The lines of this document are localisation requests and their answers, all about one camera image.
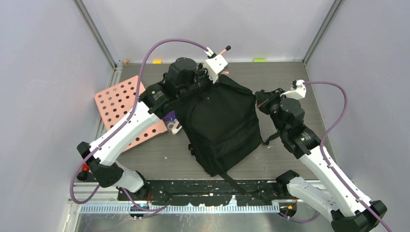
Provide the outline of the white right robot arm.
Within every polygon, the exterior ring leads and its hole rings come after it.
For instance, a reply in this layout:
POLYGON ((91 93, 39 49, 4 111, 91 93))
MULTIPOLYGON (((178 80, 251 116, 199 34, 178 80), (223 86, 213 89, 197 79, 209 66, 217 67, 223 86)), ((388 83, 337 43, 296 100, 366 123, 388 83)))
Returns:
POLYGON ((305 111, 295 91, 278 88, 271 92, 257 91, 256 105, 269 115, 284 147, 307 166, 326 191, 314 187, 296 172, 289 170, 278 176, 276 192, 282 198, 296 197, 324 216, 336 232, 369 232, 387 212, 386 205, 371 200, 342 172, 321 146, 320 138, 304 124, 305 111))

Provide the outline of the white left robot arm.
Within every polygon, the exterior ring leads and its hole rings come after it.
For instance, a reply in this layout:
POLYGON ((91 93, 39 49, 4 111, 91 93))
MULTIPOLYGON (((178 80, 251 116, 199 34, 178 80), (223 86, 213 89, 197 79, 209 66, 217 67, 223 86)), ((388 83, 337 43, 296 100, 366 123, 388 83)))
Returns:
POLYGON ((77 151, 88 165, 99 187, 127 189, 137 200, 143 200, 148 187, 143 176, 121 165, 117 159, 124 149, 145 130, 169 112, 181 108, 191 97, 215 84, 228 62, 221 54, 196 63, 190 58, 177 58, 169 65, 163 79, 145 88, 137 104, 113 128, 97 140, 81 142, 77 151))

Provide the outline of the black student backpack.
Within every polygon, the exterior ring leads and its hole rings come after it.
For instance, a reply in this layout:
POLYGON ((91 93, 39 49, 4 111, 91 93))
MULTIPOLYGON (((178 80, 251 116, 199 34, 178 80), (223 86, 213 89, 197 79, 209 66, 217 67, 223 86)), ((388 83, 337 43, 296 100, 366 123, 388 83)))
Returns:
POLYGON ((189 151, 210 176, 220 175, 242 194, 227 173, 262 142, 256 96, 226 75, 175 110, 189 140, 189 151))

